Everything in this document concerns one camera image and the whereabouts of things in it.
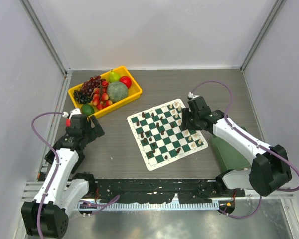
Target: green pear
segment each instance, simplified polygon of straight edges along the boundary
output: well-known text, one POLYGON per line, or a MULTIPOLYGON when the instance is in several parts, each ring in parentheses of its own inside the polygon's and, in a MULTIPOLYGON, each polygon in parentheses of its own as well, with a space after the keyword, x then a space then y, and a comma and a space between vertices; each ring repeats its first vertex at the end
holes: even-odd
POLYGON ((109 82, 119 81, 121 78, 119 73, 114 72, 113 70, 110 71, 109 82))

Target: yellow tray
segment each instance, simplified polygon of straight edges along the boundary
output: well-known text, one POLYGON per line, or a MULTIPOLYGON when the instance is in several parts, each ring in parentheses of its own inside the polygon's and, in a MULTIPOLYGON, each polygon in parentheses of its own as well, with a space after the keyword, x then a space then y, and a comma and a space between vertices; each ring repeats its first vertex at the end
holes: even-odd
MULTIPOLYGON (((128 76, 128 77, 130 77, 130 79, 132 81, 132 85, 129 88, 129 94, 128 94, 128 96, 126 98, 124 98, 124 99, 122 99, 122 100, 120 100, 120 101, 118 101, 116 103, 113 103, 112 105, 107 106, 106 108, 101 109, 100 111, 94 105, 90 104, 94 108, 94 112, 95 113, 93 115, 95 115, 96 118, 99 118, 99 117, 101 117, 101 116, 103 116, 103 115, 105 115, 105 114, 107 114, 107 113, 109 113, 109 112, 111 112, 113 110, 116 110, 117 108, 119 108, 119 107, 121 107, 121 106, 123 106, 123 105, 125 105, 125 104, 127 104, 127 103, 129 103, 131 101, 134 101, 134 100, 136 100, 137 98, 139 98, 141 96, 141 93, 142 93, 141 87, 138 85, 138 83, 136 82, 136 80, 129 73, 129 71, 126 69, 125 66, 120 66, 120 67, 115 68, 113 70, 116 73, 119 73, 121 77, 122 76, 128 76)), ((102 74, 101 78, 104 78, 104 79, 108 80, 109 79, 109 74, 110 74, 110 71, 102 74)), ((76 108, 81 108, 81 106, 83 104, 80 104, 80 103, 76 102, 76 100, 73 97, 73 93, 74 93, 75 90, 79 90, 82 85, 83 85, 83 83, 80 84, 80 85, 74 86, 74 87, 72 87, 72 88, 70 88, 68 90, 68 93, 69 93, 69 95, 71 97, 71 100, 72 100, 72 102, 73 102, 73 104, 74 104, 74 106, 76 108)))

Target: red cap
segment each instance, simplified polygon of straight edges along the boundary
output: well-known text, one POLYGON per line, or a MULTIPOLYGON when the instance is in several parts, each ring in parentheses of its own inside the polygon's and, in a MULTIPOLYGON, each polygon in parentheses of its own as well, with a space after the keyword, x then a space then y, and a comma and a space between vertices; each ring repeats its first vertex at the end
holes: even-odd
POLYGON ((71 126, 71 120, 70 119, 66 119, 65 121, 65 127, 70 127, 71 126))

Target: white wall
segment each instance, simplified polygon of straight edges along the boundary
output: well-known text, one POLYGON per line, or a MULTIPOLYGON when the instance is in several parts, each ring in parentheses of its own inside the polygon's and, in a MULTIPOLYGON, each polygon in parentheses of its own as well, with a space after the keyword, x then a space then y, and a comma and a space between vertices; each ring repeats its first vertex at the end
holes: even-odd
MULTIPOLYGON (((11 239, 26 181, 36 178, 43 144, 32 118, 55 107, 62 75, 21 3, 0 0, 0 239, 11 239)), ((36 127, 46 135, 47 117, 36 127)))
MULTIPOLYGON (((264 137, 285 147, 299 169, 299 0, 286 1, 246 78, 264 137)), ((299 203, 299 192, 296 199, 299 203)))
POLYGON ((275 0, 31 2, 72 70, 87 70, 240 67, 275 0))

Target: chessboard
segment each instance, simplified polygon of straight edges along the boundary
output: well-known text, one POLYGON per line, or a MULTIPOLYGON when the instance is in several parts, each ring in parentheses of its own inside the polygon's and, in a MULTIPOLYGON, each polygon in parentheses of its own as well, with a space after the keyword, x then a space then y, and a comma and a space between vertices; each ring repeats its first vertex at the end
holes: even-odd
POLYGON ((200 131, 181 131, 181 99, 129 116, 128 123, 149 171, 208 147, 200 131))

